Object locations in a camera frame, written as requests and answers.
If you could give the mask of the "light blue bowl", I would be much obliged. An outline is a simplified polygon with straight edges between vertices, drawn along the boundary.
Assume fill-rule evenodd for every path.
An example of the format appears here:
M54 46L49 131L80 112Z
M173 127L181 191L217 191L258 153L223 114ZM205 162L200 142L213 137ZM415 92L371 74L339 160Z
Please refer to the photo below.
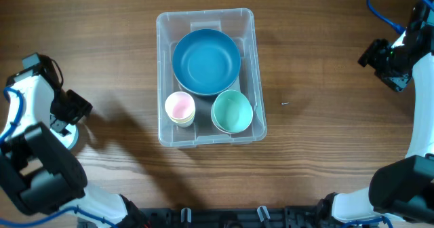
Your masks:
M64 136L61 133L57 133L53 129L51 129L50 131L68 150L71 150L78 141L79 131L76 125L70 124L66 126L65 130L67 130L68 132Z

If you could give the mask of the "pink plastic cup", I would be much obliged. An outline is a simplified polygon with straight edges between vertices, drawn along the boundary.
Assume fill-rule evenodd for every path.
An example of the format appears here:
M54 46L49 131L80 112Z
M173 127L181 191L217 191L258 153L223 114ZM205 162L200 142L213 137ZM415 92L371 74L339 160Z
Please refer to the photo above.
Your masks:
M195 101L186 92L174 92L167 97L164 107L169 117L175 120L183 120L195 112Z

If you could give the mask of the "cream plastic cup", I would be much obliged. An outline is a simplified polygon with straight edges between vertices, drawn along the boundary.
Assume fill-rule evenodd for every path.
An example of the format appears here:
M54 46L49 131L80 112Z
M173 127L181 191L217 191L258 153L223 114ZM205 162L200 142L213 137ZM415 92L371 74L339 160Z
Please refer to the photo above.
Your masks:
M186 120L172 120L177 126L182 127L182 128L186 128L189 127L193 122L194 122L194 117L190 118L190 119L186 119Z

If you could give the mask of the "yellow plastic cup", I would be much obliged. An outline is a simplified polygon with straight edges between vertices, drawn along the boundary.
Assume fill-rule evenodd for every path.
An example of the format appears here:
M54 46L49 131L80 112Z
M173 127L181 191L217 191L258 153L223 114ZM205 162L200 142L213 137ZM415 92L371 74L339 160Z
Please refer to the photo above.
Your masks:
M184 124L186 122L192 121L194 120L195 114L191 114L190 116L186 117L186 118L182 118L182 119L175 119L173 117L169 117L173 122L175 122L176 124Z

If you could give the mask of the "dark blue bowl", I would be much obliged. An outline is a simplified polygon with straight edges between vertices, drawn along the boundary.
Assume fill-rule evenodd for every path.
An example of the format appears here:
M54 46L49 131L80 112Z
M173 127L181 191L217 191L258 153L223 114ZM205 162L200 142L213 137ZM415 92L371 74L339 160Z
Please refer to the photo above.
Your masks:
M178 83L187 91L213 96L236 81L241 70L241 54L228 35L200 29L178 42L172 56L172 69Z

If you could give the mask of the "pink bowl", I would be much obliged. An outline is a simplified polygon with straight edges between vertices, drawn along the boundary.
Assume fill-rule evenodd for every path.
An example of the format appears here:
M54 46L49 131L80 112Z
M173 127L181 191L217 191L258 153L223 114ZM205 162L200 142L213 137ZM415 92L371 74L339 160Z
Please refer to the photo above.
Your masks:
M211 107L212 123L221 131L226 134L234 134L234 131L230 129L228 119L229 113L226 110L217 110L213 104Z

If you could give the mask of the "mint green bowl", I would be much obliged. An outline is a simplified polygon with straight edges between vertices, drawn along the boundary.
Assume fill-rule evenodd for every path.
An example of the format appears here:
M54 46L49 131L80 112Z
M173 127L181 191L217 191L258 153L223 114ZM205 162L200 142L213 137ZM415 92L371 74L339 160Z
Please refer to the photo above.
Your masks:
M253 109L249 100L236 90L222 92L213 105L217 110L226 110L229 113L228 123L234 134L246 130L253 120Z

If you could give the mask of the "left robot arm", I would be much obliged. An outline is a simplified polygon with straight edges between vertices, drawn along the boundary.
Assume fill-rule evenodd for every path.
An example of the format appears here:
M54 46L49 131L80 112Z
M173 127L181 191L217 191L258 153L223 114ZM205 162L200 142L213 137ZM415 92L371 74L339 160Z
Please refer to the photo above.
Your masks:
M8 77L3 89L9 111L1 133L1 188L21 213L45 215L26 226L70 214L97 227L150 227L132 201L89 184L71 153L76 125L92 105L63 90L54 59L34 53L22 63L23 71Z

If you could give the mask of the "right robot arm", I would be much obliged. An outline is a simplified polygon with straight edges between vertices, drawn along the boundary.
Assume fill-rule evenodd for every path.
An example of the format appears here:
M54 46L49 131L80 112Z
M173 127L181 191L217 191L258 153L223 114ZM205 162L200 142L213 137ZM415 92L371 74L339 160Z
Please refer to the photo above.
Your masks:
M382 167L370 185L332 193L318 204L319 225L350 227L404 221L433 224L433 1L419 1L394 42L374 40L358 63L396 92L414 82L414 122L405 157Z

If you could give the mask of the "clear plastic storage container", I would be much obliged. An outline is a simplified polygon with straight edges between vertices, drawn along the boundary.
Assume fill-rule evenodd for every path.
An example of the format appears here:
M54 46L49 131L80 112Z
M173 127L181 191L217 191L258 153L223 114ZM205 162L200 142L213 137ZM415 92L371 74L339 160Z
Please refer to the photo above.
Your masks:
M190 148L219 143L240 145L262 140L267 135L267 120L253 12L248 8L164 12L158 15L156 28L159 142L164 147ZM250 126L238 134L221 132L212 123L211 107L214 99L211 96L193 96L196 114L189 127L177 126L165 112L166 98L184 89L172 69L174 49L185 35L200 29L214 29L225 33L240 51L241 93L249 100L254 114Z

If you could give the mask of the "white label in container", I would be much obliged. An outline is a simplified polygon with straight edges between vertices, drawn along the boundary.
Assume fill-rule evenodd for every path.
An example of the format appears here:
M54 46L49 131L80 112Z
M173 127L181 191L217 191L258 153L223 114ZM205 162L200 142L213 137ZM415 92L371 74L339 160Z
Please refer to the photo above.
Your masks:
M239 77L236 78L235 82L231 85L230 89L241 92L241 83Z

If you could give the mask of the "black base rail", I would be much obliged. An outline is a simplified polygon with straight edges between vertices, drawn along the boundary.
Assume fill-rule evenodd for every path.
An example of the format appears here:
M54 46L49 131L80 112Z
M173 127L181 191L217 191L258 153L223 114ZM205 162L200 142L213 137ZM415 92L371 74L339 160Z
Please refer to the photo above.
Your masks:
M181 219L181 211L169 208L143 208L141 210L150 220L152 228L219 228L225 225L233 227L341 227L338 221L320 220L315 217L312 206L287 206L269 208L269 218L261 219L257 209L216 209L192 210L190 221Z

